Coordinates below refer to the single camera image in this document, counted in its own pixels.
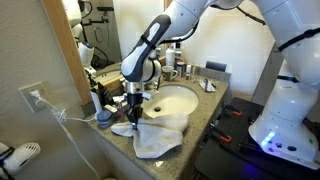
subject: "white towel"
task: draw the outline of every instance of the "white towel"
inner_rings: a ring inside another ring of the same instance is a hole
[[[139,119],[138,130],[130,122],[118,123],[111,131],[121,136],[133,136],[133,148],[138,158],[158,158],[183,143],[182,132],[188,126],[187,114],[170,114],[154,119]]]

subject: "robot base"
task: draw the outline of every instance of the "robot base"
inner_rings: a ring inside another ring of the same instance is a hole
[[[264,110],[249,127],[249,134],[270,155],[314,170],[320,168],[318,141],[304,124],[293,125]]]

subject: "white cable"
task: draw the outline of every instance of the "white cable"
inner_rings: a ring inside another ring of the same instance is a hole
[[[98,174],[98,172],[94,169],[94,167],[89,163],[89,161],[81,154],[76,141],[74,139],[74,137],[72,136],[72,134],[68,131],[68,129],[62,124],[65,122],[66,119],[71,119],[71,120],[83,120],[83,119],[78,119],[78,118],[66,118],[66,112],[65,109],[63,109],[61,112],[58,110],[58,108],[56,108],[54,105],[52,105],[50,102],[48,102],[46,99],[43,99],[41,97],[37,97],[38,100],[36,101],[36,105],[41,107],[41,106],[45,106],[48,109],[50,109],[50,111],[52,112],[52,114],[54,115],[54,117],[57,119],[58,123],[60,124],[61,128],[63,129],[63,131],[67,134],[68,139],[72,142],[72,144],[74,145],[74,147],[76,148],[78,154],[80,155],[80,157],[83,159],[83,161],[89,166],[89,168],[95,173],[96,177],[98,180],[100,180],[100,176]]]

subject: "power cord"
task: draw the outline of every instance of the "power cord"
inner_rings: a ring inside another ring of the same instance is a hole
[[[33,90],[29,93],[31,95],[31,97],[35,100],[35,104],[38,107],[46,107],[48,108],[51,113],[54,115],[54,117],[57,119],[58,123],[60,124],[61,128],[63,129],[63,131],[66,133],[68,139],[72,142],[72,144],[74,145],[74,147],[76,148],[78,154],[80,155],[80,157],[83,159],[83,161],[89,166],[89,168],[95,173],[96,177],[98,180],[100,180],[100,176],[97,173],[97,171],[94,169],[94,167],[89,163],[89,161],[82,155],[82,153],[80,152],[76,141],[74,139],[74,137],[72,136],[72,134],[68,131],[68,129],[63,125],[64,122],[66,122],[66,120],[78,120],[78,121],[84,121],[84,122],[89,122],[94,120],[94,118],[90,119],[90,120],[84,120],[84,119],[79,119],[79,118],[66,118],[67,113],[66,110],[59,110],[58,108],[56,108],[54,105],[52,105],[49,101],[47,101],[46,99],[43,99],[40,95],[40,92],[38,90]]]

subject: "bottle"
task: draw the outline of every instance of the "bottle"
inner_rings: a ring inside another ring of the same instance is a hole
[[[182,51],[180,49],[181,44],[179,42],[176,43],[176,49],[174,51],[174,69],[177,69],[177,63],[179,59],[182,58]]]
[[[190,79],[190,73],[191,73],[191,65],[187,65],[187,68],[186,68],[186,80]]]
[[[166,66],[174,66],[174,49],[170,46],[166,50]]]
[[[183,71],[184,71],[184,61],[183,59],[179,59],[177,62],[177,77],[183,77]]]

